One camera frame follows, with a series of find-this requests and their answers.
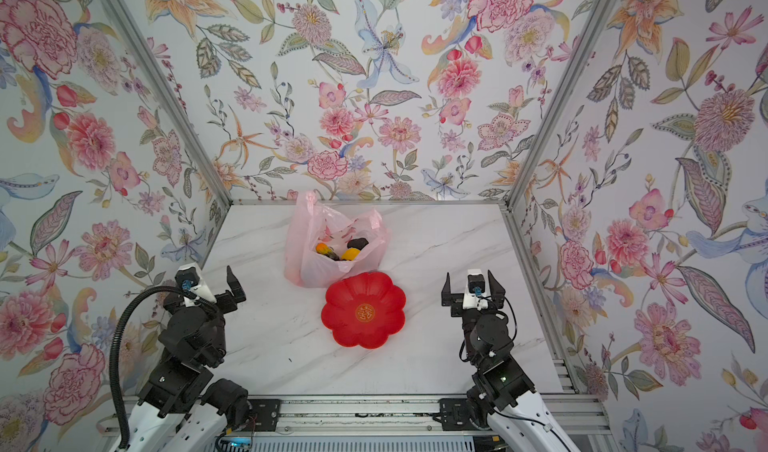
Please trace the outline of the dark avocado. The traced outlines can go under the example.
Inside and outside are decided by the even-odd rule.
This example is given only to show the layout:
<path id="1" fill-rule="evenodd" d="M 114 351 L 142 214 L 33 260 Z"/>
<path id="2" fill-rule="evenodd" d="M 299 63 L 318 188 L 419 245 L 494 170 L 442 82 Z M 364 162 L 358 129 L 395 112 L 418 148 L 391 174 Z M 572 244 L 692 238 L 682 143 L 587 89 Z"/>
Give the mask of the dark avocado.
<path id="1" fill-rule="evenodd" d="M 347 248 L 362 251 L 368 244 L 369 244 L 369 241 L 366 238 L 361 237 L 361 238 L 350 240 L 347 243 Z"/>

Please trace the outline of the red flower-shaped plate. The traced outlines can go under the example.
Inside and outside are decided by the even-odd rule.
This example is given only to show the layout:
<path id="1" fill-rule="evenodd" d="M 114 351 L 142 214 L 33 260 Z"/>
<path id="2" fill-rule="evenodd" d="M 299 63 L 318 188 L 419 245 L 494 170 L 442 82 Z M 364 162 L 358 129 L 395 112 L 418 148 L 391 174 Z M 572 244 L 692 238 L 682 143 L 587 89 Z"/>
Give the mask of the red flower-shaped plate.
<path id="1" fill-rule="evenodd" d="M 342 347 L 375 350 L 406 322 L 406 295 L 382 272 L 367 272 L 331 285 L 321 312 L 323 325 Z"/>

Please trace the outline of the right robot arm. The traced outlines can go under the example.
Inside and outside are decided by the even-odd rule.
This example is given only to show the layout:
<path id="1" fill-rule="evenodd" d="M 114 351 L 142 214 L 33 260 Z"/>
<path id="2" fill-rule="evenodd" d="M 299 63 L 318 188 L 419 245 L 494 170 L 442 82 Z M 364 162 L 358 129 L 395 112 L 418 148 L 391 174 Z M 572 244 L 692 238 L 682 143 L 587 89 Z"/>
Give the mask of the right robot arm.
<path id="1" fill-rule="evenodd" d="M 440 297 L 441 305 L 462 321 L 459 360 L 474 368 L 464 399 L 439 401 L 442 428 L 492 432 L 511 451 L 576 451 L 512 355 L 517 319 L 512 309 L 504 309 L 506 291 L 494 275 L 468 270 L 462 293 L 454 293 L 447 278 Z"/>

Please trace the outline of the pink plastic bag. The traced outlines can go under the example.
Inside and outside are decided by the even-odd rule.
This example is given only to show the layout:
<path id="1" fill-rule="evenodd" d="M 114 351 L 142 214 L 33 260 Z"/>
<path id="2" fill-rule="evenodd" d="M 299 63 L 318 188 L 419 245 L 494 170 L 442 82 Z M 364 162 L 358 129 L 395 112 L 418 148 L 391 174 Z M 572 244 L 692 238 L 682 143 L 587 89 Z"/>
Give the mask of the pink plastic bag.
<path id="1" fill-rule="evenodd" d="M 372 272 L 381 264 L 390 238 L 378 211 L 349 218 L 322 204 L 315 193 L 302 193 L 288 229 L 284 276 L 299 287 L 325 288 Z"/>

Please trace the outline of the yellow lemon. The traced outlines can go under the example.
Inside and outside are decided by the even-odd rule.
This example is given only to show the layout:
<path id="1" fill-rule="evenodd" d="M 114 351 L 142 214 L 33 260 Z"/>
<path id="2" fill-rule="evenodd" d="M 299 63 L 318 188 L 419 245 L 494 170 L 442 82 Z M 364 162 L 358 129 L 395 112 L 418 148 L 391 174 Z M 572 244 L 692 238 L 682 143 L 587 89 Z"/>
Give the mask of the yellow lemon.
<path id="1" fill-rule="evenodd" d="M 354 261 L 358 255 L 360 254 L 360 250 L 356 248 L 349 248 L 347 249 L 341 256 L 342 261 Z"/>

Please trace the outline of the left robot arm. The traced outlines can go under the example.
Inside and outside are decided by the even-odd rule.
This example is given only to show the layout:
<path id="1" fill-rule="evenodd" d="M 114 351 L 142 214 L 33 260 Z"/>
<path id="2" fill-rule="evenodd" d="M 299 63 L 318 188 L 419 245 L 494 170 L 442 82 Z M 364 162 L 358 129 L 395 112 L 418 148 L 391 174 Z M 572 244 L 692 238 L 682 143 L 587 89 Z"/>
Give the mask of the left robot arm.
<path id="1" fill-rule="evenodd" d="M 115 326 L 108 375 L 119 439 L 114 451 L 183 451 L 246 422 L 248 392 L 213 369 L 227 354 L 226 315 L 246 300 L 234 273 L 228 287 L 214 293 L 195 264 L 181 266 L 172 285 L 151 286 L 126 307 Z M 147 299 L 164 295 L 170 318 L 159 333 L 163 358 L 152 370 L 132 409 L 120 385 L 120 353 L 133 312 Z"/>

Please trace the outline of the large orange red mango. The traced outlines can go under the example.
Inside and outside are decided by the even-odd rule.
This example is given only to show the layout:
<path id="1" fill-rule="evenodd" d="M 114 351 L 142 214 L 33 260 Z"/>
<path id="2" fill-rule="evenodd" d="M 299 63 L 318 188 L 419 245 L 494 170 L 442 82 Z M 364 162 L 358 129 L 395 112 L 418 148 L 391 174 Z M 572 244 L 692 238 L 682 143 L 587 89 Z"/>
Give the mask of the large orange red mango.
<path id="1" fill-rule="evenodd" d="M 333 261 L 340 261 L 340 257 L 338 254 L 334 251 L 333 248 L 331 248 L 329 245 L 323 242 L 319 242 L 315 246 L 315 252 L 321 256 L 324 256 L 326 258 L 329 258 Z"/>

